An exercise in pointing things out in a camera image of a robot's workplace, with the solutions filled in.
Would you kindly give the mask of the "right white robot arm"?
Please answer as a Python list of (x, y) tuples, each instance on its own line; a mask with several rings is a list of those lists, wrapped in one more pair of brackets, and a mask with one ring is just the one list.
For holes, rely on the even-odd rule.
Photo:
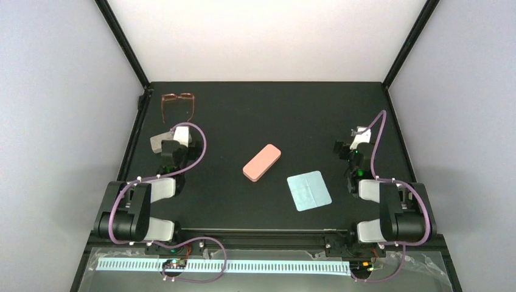
[(379, 206), (378, 217), (352, 224), (347, 237), (348, 250), (364, 254), (371, 243), (420, 245), (437, 234), (426, 187), (418, 182), (382, 181), (372, 175), (374, 145), (335, 141), (333, 152), (347, 161), (344, 171), (351, 195)]

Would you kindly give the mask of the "grey glasses case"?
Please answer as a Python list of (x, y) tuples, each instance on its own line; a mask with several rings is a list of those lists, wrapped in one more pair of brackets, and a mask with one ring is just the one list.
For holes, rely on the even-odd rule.
[(171, 141), (173, 140), (173, 133), (172, 132), (165, 132), (161, 133), (155, 136), (152, 136), (150, 138), (150, 146), (153, 153), (160, 153), (162, 152), (162, 142), (163, 141)]

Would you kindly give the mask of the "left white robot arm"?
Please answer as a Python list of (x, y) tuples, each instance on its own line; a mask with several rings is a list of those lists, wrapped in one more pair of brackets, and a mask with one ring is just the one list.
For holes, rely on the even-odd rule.
[(175, 223), (152, 217), (150, 208), (152, 203), (181, 193), (186, 183), (185, 174), (165, 176), (186, 168), (189, 161), (200, 158), (203, 143), (195, 141), (184, 146), (172, 140), (163, 141), (161, 145), (161, 165), (156, 177), (129, 186), (117, 205), (112, 222), (113, 206), (128, 184), (123, 181), (108, 183), (94, 222), (93, 231), (97, 237), (109, 239), (109, 228), (112, 228), (114, 238), (121, 242), (167, 242), (173, 238)]

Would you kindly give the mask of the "pink glasses case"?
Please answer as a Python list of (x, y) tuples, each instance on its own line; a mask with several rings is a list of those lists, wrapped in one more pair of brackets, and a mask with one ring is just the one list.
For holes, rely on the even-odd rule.
[(243, 174), (252, 182), (257, 182), (275, 162), (282, 152), (274, 145), (267, 144), (242, 169)]

